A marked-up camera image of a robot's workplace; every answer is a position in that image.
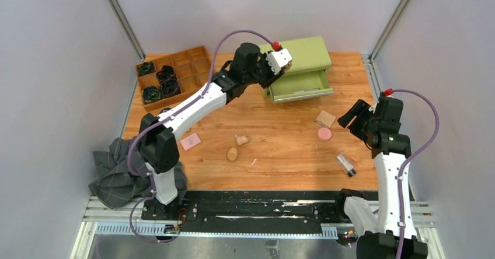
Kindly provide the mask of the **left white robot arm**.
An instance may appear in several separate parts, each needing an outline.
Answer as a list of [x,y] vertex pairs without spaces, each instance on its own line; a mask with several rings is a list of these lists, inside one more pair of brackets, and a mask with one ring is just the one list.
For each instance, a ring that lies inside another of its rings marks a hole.
[[179,196],[175,182],[175,166],[179,161],[177,141],[209,113],[240,97],[248,86],[269,88],[291,65],[289,50],[279,44],[261,52],[258,45],[243,43],[233,60],[212,74],[198,92],[158,117],[150,114],[143,117],[140,133],[131,148],[137,149],[145,160],[152,198],[158,201],[158,215],[171,220],[179,212],[179,204],[174,201]]

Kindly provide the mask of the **pink rectangular card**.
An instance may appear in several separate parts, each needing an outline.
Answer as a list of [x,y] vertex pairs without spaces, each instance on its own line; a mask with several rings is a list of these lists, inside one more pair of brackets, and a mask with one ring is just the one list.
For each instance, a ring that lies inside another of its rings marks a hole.
[[189,136],[180,140],[180,144],[185,151],[197,146],[201,143],[201,139],[197,133],[192,133]]

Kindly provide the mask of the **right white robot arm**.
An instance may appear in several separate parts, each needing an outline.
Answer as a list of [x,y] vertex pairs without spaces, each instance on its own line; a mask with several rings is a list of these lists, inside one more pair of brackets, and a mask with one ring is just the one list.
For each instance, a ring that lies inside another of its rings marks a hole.
[[337,122],[365,143],[377,171],[378,212],[356,190],[342,189],[334,205],[341,222],[354,225],[357,258],[427,258],[428,245],[417,237],[410,208],[407,170],[412,157],[411,141],[401,134],[403,102],[381,95],[372,106],[356,103]]

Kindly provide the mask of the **pink round powder puff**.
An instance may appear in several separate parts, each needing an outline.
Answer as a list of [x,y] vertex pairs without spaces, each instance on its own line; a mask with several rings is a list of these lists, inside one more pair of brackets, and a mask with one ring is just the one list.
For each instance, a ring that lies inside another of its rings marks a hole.
[[328,141],[332,138],[332,131],[328,128],[322,127],[318,129],[317,136],[320,140]]

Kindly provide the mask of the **green metal drawer box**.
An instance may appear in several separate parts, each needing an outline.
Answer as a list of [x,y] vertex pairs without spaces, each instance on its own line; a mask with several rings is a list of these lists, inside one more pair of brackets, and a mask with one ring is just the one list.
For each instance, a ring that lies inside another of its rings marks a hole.
[[327,75],[332,61],[322,36],[281,41],[292,56],[292,67],[263,90],[273,103],[292,102],[333,93]]

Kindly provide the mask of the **aluminium frame post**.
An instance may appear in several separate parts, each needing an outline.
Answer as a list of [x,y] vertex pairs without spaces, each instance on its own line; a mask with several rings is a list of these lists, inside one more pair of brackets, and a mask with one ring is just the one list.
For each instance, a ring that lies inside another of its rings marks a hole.
[[135,35],[122,7],[120,6],[118,0],[107,0],[109,6],[111,7],[115,17],[117,18],[123,32],[125,33],[126,37],[128,38],[134,52],[138,56],[138,58],[143,61],[145,59],[145,53],[144,50],[142,49],[142,46],[140,45],[140,42],[137,39],[137,36]]
[[385,43],[387,42],[389,36],[393,32],[395,26],[399,22],[400,18],[404,14],[405,10],[407,9],[409,3],[411,0],[399,0],[398,4],[396,5],[391,17],[389,18],[385,28],[383,29],[380,37],[378,38],[377,42],[375,43],[368,59],[370,62],[374,62],[379,54],[381,53],[383,47],[385,46]]

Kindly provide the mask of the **tan square sponge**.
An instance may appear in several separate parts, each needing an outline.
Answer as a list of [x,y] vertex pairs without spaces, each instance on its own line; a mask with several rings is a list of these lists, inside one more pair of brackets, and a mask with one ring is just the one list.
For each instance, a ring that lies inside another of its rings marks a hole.
[[315,122],[322,127],[330,129],[333,123],[335,122],[336,117],[327,111],[322,110],[319,115],[316,117]]

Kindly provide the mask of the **small clear black-capped bottle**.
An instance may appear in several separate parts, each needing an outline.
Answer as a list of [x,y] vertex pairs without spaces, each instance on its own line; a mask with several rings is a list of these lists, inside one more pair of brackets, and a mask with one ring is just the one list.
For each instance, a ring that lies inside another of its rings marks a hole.
[[336,161],[346,175],[348,175],[349,177],[353,177],[356,175],[355,161],[353,161],[352,158],[349,158],[343,153],[340,153],[336,156]]

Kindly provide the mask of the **brown compartment tray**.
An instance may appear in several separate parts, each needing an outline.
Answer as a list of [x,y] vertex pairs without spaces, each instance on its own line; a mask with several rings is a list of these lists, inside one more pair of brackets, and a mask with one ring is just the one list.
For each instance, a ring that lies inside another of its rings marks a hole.
[[180,103],[208,81],[211,61],[203,45],[151,57],[135,66],[141,101],[147,112]]

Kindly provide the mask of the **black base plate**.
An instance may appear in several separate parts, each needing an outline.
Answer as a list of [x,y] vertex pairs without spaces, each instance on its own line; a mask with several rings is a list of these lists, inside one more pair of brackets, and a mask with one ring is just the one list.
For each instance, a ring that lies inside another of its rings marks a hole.
[[179,221],[184,232],[319,234],[322,224],[349,224],[341,191],[188,191],[183,201],[145,201],[141,219]]

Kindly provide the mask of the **right aluminium frame post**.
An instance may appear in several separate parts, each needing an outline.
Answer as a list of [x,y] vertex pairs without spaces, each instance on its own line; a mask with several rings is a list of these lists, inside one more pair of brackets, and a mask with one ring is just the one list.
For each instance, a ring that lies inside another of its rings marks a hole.
[[385,43],[387,42],[389,36],[393,32],[395,26],[399,22],[400,18],[404,14],[405,10],[407,9],[409,3],[411,0],[399,0],[398,4],[396,5],[391,17],[389,18],[385,28],[383,29],[380,37],[378,38],[377,42],[375,43],[368,59],[370,62],[374,62],[379,54],[381,53],[383,47],[385,46]]

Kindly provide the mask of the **left aluminium frame post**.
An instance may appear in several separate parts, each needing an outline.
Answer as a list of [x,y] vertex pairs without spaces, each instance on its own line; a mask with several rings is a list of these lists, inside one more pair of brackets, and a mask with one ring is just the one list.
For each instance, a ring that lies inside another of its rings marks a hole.
[[126,37],[128,38],[134,52],[138,56],[138,58],[143,61],[145,59],[145,53],[144,50],[142,49],[142,46],[140,45],[140,42],[137,39],[137,36],[135,35],[122,7],[120,6],[118,0],[107,0],[109,6],[111,7],[115,17],[117,18],[123,32],[125,33]]

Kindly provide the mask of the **grey cloth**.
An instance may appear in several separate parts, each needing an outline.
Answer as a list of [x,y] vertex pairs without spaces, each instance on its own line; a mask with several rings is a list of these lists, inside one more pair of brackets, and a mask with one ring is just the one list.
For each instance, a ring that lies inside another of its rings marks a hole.
[[122,208],[133,198],[158,197],[158,176],[147,175],[142,155],[135,148],[131,155],[131,168],[127,158],[135,138],[116,138],[108,150],[92,152],[96,168],[96,179],[88,187],[93,195],[110,209]]

